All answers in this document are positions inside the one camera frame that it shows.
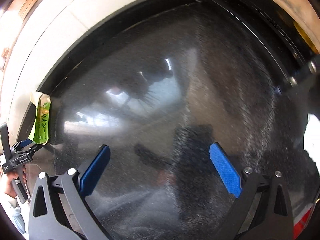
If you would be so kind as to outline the person's left hand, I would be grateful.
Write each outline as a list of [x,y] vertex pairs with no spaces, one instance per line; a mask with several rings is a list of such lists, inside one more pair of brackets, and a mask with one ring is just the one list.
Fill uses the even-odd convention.
[[17,197],[17,193],[13,187],[12,181],[18,178],[18,173],[15,171],[8,172],[7,174],[3,174],[3,186],[4,186],[4,193],[12,198]]

